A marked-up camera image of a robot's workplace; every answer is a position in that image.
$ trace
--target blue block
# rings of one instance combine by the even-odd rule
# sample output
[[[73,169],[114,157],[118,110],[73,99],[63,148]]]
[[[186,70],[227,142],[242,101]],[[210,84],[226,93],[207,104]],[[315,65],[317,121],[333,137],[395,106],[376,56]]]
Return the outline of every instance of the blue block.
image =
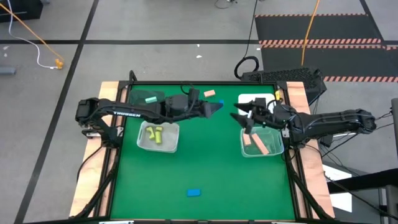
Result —
[[[197,196],[200,196],[200,189],[187,190],[187,197],[197,197]]]

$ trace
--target orange cable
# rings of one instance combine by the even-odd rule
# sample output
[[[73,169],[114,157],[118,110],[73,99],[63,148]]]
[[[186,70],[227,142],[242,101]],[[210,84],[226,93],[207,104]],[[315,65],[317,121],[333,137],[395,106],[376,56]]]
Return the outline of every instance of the orange cable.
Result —
[[[303,66],[303,64],[304,64],[305,46],[307,44],[308,35],[310,34],[313,18],[315,17],[315,14],[317,13],[319,2],[320,2],[320,0],[317,1],[317,5],[315,6],[315,9],[313,10],[313,13],[312,13],[312,16],[311,16],[311,20],[310,20],[310,24],[308,25],[307,33],[305,34],[303,51],[302,51],[302,54],[301,54],[301,66]]]
[[[38,38],[51,52],[53,52],[56,56],[58,56],[63,62],[65,61],[61,55],[56,53],[50,46],[48,46],[43,39],[41,39],[35,32],[33,32],[20,18],[18,18],[14,13],[12,13],[6,6],[0,3],[0,6],[11,14],[14,18],[16,18],[24,27],[29,30],[36,38]]]

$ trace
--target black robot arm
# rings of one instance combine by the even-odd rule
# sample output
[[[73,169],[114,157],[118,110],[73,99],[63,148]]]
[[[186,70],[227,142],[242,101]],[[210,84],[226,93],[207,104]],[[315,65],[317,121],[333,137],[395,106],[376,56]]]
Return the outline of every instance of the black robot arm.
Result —
[[[105,115],[140,118],[154,124],[173,123],[185,119],[209,118],[223,105],[199,100],[199,90],[191,88],[187,95],[173,95],[162,101],[132,105],[107,99],[89,98],[80,100],[75,120],[80,126],[90,126],[101,136],[105,147],[119,147],[121,138],[115,127],[109,127],[102,117]]]
[[[268,110],[271,103],[276,103],[273,113]],[[311,115],[298,113],[294,108],[282,105],[280,101],[269,102],[267,105],[265,98],[256,98],[249,103],[236,103],[235,107],[246,112],[251,111],[249,117],[231,113],[246,129],[246,134],[251,132],[254,124],[274,129],[286,128],[289,130],[289,144],[297,147],[304,146],[310,139],[319,139],[329,134],[347,131],[370,134],[376,128],[375,117],[362,109]]]

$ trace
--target wooden board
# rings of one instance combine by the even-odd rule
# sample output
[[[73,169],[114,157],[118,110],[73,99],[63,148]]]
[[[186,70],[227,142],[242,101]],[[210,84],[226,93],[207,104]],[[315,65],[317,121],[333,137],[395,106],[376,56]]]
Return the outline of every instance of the wooden board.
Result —
[[[99,90],[98,98],[106,98],[116,100],[119,82],[103,82]],[[111,124],[112,116],[104,116],[103,120],[107,125]],[[83,161],[90,156],[101,145],[101,138],[93,138],[87,140],[86,151]],[[97,191],[100,183],[101,171],[105,157],[105,148],[102,148],[95,156],[93,156],[80,171],[79,180],[77,182],[75,196],[73,198],[70,216],[74,216],[81,212],[86,204],[90,201],[93,194]]]
[[[294,107],[297,112],[304,112],[310,114],[310,108],[307,103],[307,96],[305,95],[304,85],[302,82],[288,82],[287,93],[289,94],[290,105]],[[307,143],[318,149],[316,140],[311,140]],[[304,169],[305,181],[307,189],[313,195],[319,205],[331,217],[335,216],[328,190],[326,178],[323,175],[322,159],[319,152],[316,152],[311,147],[305,147],[300,150],[302,164]]]
[[[307,97],[305,95],[304,85],[302,82],[288,82],[288,94],[290,99],[290,104],[298,111],[304,113],[310,113],[310,108],[308,107]],[[110,100],[116,99],[116,93],[118,88],[118,82],[103,82],[99,92],[99,98],[107,98]],[[111,123],[111,116],[105,116],[104,121],[109,125]],[[313,146],[318,149],[316,140],[312,140],[308,145]],[[86,146],[86,152],[83,160],[88,157],[95,149],[100,146],[100,139],[94,138],[89,139]],[[75,197],[73,198],[72,208],[70,215],[76,215],[79,213],[84,206],[91,199],[92,195],[96,192],[98,184],[100,181],[101,169],[103,166],[105,150],[100,150],[97,155],[87,162],[87,164],[82,168],[80,173],[80,179],[77,183]],[[331,200],[329,196],[328,186],[326,184],[326,178],[323,175],[322,160],[318,152],[316,152],[311,147],[305,147],[301,149],[302,163],[305,174],[305,180],[307,182],[307,188],[317,200],[317,202],[322,206],[322,208],[334,217],[333,207],[331,206]],[[305,207],[303,202],[303,196],[299,189],[296,188],[298,205],[300,214],[305,217]],[[108,192],[107,189],[103,195],[102,206],[100,210],[100,215],[105,214],[106,204],[108,202]]]

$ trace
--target clear plastic container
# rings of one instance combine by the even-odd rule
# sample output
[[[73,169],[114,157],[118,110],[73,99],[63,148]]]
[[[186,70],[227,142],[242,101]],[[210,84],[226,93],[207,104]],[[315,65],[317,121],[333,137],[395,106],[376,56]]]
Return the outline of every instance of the clear plastic container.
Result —
[[[162,91],[150,91],[150,90],[135,90],[132,89],[130,92],[130,104],[132,105],[146,105],[146,99],[156,97],[156,101],[162,101],[165,98],[164,92]]]
[[[243,129],[241,130],[241,150],[244,157],[261,157],[261,156],[276,156],[284,151],[282,136],[280,131],[269,127],[253,127],[251,134],[257,134],[262,143],[267,147],[269,153],[264,155],[250,137],[251,144],[245,146],[243,144]]]
[[[155,127],[163,127],[161,144],[157,144],[154,140],[149,139],[150,133],[146,131],[146,128],[149,126],[152,126],[154,131]],[[137,145],[148,151],[174,153],[177,150],[179,133],[180,126],[175,123],[163,123],[158,125],[144,121],[138,132]]]

